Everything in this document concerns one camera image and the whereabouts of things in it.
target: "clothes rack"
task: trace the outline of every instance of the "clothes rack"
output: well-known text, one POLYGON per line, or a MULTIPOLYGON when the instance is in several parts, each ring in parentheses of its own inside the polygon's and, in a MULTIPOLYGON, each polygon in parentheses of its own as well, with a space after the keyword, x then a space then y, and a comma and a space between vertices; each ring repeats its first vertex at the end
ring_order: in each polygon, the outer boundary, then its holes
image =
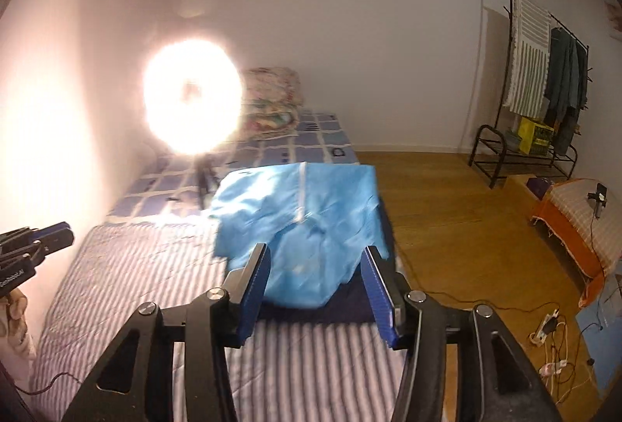
MULTIPOLYGON (((506 165, 517 166, 524 165, 529 167, 529 172, 534 172, 534 169, 537 172, 540 172, 542 169, 545 169, 545 172, 536 174, 536 176, 548 176, 548 177, 565 177, 569 180, 572 177, 572 173, 575 170, 575 166, 577 165, 578 154, 576 148, 573 145, 570 145, 570 150, 573 153, 573 156, 569 156, 567 154, 561 155, 555 152, 552 146, 549 146, 549 150, 546 155, 526 155, 524 153, 518 151, 512 151, 508 148, 508 143, 506 142, 505 135, 498 129, 499 126, 499 117, 501 115, 501 109, 503 107, 503 99, 506 94, 506 88, 508 86, 508 73, 509 73, 509 65, 512 53, 512 41, 513 41, 513 29, 514 29, 514 0, 509 0, 509 10, 506 9, 509 14, 509 37, 508 37, 508 55, 506 57, 506 68, 503 76, 503 87, 501 89, 501 97, 499 99, 499 106, 497 107, 497 115, 494 119, 494 125, 482 124, 477 130, 477 135, 475 136, 475 141, 473 143, 473 149, 471 150, 471 155, 468 159, 468 165, 475 166, 480 169, 490 180, 489 187, 491 189, 494 188, 495 184, 498 180, 502 180, 508 177, 508 174, 502 174, 502 169, 506 165), (487 138, 482 137, 482 134, 486 131, 487 138), (496 136, 496 139, 488 139, 491 137, 490 134, 496 136), (477 149, 482 143, 484 146, 489 148, 492 152, 492 155, 487 156, 486 159, 476 159, 477 149), (567 167, 562 167, 559 163, 565 164, 568 166, 570 164, 570 169, 567 167)), ((573 34, 571 30, 569 30, 556 16, 549 13, 549 16, 554 19, 564 30, 566 30, 570 36, 572 36, 582 47, 585 48, 587 59, 589 61, 590 47, 585 45, 573 34)))

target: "white zipper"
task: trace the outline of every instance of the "white zipper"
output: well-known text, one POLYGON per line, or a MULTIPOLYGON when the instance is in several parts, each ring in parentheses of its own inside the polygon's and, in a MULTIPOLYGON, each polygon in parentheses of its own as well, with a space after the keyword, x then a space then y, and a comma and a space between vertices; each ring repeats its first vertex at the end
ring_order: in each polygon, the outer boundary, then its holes
POLYGON ((305 220, 305 176, 307 171, 307 162, 301 162, 299 168, 299 185, 298 192, 298 209, 296 209, 296 222, 302 223, 305 220))

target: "baseboard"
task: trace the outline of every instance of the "baseboard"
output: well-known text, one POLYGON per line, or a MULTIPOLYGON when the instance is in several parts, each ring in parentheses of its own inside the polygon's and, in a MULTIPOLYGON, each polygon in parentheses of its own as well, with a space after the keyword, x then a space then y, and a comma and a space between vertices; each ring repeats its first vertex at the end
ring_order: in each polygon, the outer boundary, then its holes
POLYGON ((352 145, 355 152, 431 152, 436 154, 467 154, 470 147, 428 146, 428 145, 352 145))

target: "bed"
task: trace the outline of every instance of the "bed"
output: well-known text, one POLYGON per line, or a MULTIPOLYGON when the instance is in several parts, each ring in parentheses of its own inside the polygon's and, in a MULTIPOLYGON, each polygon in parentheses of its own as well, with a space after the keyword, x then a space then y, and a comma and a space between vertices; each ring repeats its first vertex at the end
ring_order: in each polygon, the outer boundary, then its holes
MULTIPOLYGON (((220 177, 237 168, 289 162, 357 163, 337 118, 309 111, 295 137, 230 144, 215 157, 220 177)), ((83 242, 46 318, 34 390, 60 371, 84 379, 142 302, 186 304, 223 281, 226 262, 212 255, 217 224, 199 215, 191 162, 158 158, 83 242)), ((393 250, 390 227, 385 237, 393 250)), ((390 420, 405 355, 388 349, 365 304, 355 273, 327 310, 263 305, 253 336, 242 349, 227 351, 239 419, 390 420)), ((181 421, 182 345, 176 345, 173 368, 175 420, 181 421)), ((78 387, 63 376, 32 399, 33 407, 48 420, 60 420, 78 387)))
POLYGON ((575 179, 550 186, 548 190, 542 190, 542 184, 539 189, 533 189, 535 194, 545 192, 534 210, 534 220, 543 221, 561 240, 587 278, 579 301, 581 308, 598 299, 605 279, 615 272, 622 257, 622 205, 609 192, 601 218, 594 220, 594 201, 588 201, 587 194, 595 191, 597 183, 575 179))

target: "blue gripper pad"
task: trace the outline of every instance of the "blue gripper pad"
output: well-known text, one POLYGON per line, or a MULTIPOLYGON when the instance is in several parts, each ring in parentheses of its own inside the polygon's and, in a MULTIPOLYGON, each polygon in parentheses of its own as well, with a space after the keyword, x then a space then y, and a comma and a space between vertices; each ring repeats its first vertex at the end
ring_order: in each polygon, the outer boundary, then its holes
POLYGON ((256 264, 253 266, 253 272, 242 296, 239 305, 239 324, 238 324, 238 339, 240 345, 243 345, 247 338, 253 333, 255 322, 257 321, 257 315, 259 314, 259 307, 261 301, 264 298, 264 291, 266 290, 266 284, 268 282, 268 276, 270 275, 271 255, 270 249, 267 245, 257 244, 251 254, 251 258, 247 266, 244 268, 249 269, 253 257, 257 255, 256 264))
POLYGON ((60 231, 63 231, 65 229, 70 229, 69 224, 67 222, 56 223, 54 225, 46 227, 45 229, 39 229, 39 230, 33 231, 32 232, 32 239, 33 240, 39 240, 43 236, 46 236, 48 234, 54 234, 56 232, 60 232, 60 231))
POLYGON ((382 262, 376 247, 367 247, 363 250, 361 257, 361 275, 365 284, 365 291, 369 298, 369 305, 374 313, 378 332, 388 346, 397 346, 399 335, 395 329, 394 306, 383 281, 383 277, 377 265, 377 261, 382 262))

